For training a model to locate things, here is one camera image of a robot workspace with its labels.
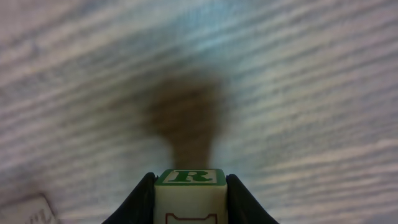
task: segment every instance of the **letter block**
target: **letter block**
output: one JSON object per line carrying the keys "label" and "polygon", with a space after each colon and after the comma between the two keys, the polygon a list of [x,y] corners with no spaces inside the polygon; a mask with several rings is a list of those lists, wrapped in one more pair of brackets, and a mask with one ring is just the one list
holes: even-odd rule
{"label": "letter block", "polygon": [[155,182],[154,224],[227,224],[220,169],[166,170]]}

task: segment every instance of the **wooden block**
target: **wooden block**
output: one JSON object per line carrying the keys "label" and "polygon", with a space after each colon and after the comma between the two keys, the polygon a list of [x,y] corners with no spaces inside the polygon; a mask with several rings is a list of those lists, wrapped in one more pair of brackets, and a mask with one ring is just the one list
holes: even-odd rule
{"label": "wooden block", "polygon": [[224,172],[166,170],[155,183],[154,224],[227,224]]}
{"label": "wooden block", "polygon": [[0,210],[1,224],[56,224],[51,209],[43,196],[10,205]]}

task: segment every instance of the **wooden table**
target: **wooden table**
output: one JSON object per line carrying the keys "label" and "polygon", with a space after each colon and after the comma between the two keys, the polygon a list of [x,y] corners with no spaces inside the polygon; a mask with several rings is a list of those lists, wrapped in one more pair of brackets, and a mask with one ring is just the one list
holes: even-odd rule
{"label": "wooden table", "polygon": [[396,223],[397,11],[3,0],[0,204],[100,223],[146,172],[217,167],[281,223]]}

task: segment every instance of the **green block face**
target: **green block face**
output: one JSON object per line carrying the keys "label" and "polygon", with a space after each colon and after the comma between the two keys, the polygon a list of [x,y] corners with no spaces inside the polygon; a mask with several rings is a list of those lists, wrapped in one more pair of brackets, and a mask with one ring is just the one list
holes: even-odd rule
{"label": "green block face", "polygon": [[166,170],[155,185],[226,185],[224,172],[220,169],[207,170]]}

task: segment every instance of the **red outline on block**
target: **red outline on block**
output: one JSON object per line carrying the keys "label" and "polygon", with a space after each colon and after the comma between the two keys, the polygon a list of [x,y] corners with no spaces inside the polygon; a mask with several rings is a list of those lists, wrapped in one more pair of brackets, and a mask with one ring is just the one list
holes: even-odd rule
{"label": "red outline on block", "polygon": [[215,224],[217,224],[217,214],[208,214],[205,218],[179,218],[179,217],[176,217],[174,215],[174,213],[166,213],[166,224],[168,224],[167,223],[167,217],[168,216],[173,216],[178,221],[204,221],[204,220],[206,220],[206,219],[208,219],[210,217],[215,217],[216,218],[216,223]]}

